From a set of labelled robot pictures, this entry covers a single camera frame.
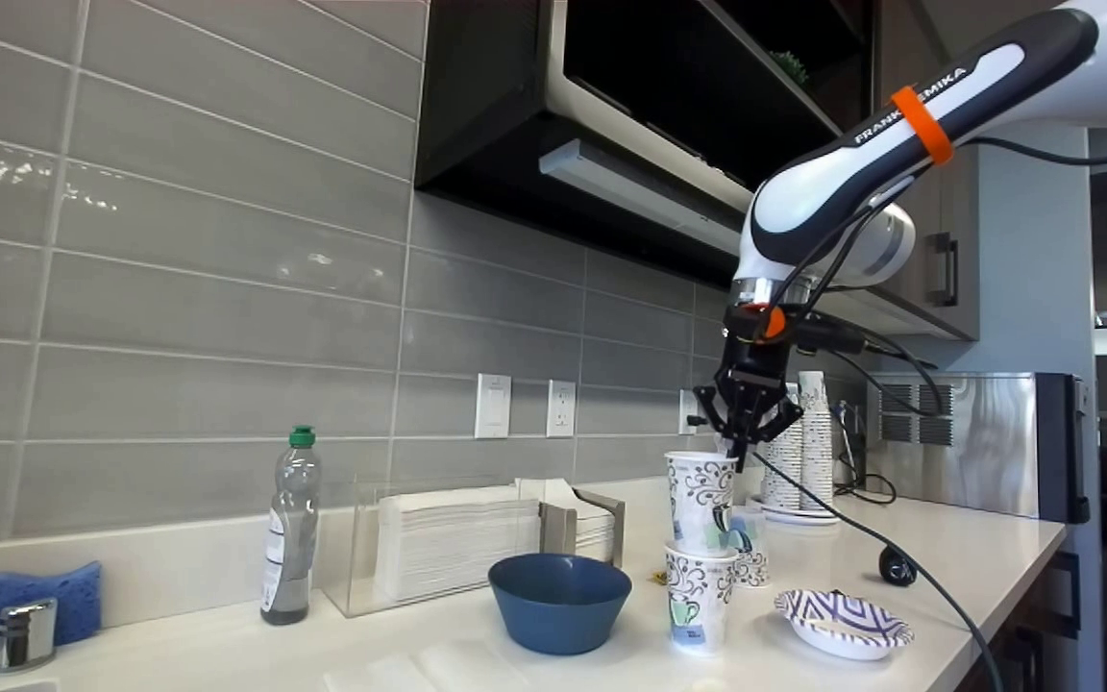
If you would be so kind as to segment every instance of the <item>water bottle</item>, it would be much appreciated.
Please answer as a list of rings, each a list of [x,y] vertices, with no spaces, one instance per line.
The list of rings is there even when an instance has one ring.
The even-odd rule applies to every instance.
[[[266,533],[262,618],[299,623],[308,614],[316,528],[320,528],[316,429],[294,426],[288,451],[276,459],[276,492]]]

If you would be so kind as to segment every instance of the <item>upper cabinet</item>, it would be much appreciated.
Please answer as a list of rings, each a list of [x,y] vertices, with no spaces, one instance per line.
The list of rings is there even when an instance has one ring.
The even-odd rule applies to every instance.
[[[876,88],[874,109],[903,88],[926,88],[950,67],[933,26],[912,0],[876,9]],[[947,326],[956,340],[982,336],[982,254],[978,254],[978,154],[956,149],[950,165],[923,174],[899,209],[919,228],[912,263],[876,297]]]
[[[864,0],[432,0],[414,186],[726,286],[871,74]]]

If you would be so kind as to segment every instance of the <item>kitchen counter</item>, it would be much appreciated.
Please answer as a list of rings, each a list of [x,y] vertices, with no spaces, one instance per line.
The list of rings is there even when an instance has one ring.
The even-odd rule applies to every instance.
[[[891,533],[996,633],[1067,538],[1059,523],[960,513],[899,501],[874,508],[842,501],[842,513]],[[498,614],[493,592],[476,588],[402,611],[343,618],[325,597],[312,618],[266,627],[253,605],[111,627],[33,672],[0,672],[0,692],[732,692],[732,688],[956,688],[978,646],[947,601],[914,581],[891,588],[876,577],[881,547],[849,528],[771,523],[771,573],[739,588],[732,641],[714,659],[690,659],[666,641],[663,533],[631,538],[626,573],[634,592],[616,637],[585,659],[521,650]],[[783,588],[842,588],[885,605],[914,641],[891,661],[860,664],[804,646],[773,601]]]

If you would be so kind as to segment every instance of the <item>blue bowl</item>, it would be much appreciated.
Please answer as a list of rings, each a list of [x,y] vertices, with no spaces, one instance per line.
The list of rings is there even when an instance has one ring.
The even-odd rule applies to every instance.
[[[578,555],[514,555],[487,569],[507,633],[537,654],[587,654],[604,646],[631,597],[631,577]]]

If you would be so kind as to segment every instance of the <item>appliance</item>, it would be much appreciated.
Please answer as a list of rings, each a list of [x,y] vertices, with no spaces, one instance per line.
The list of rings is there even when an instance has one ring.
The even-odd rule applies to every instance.
[[[978,513],[1086,523],[1079,402],[1069,372],[881,372],[864,417],[864,465],[899,497]]]
[[[726,286],[751,194],[860,123],[864,23],[871,0],[432,0],[414,186]]]

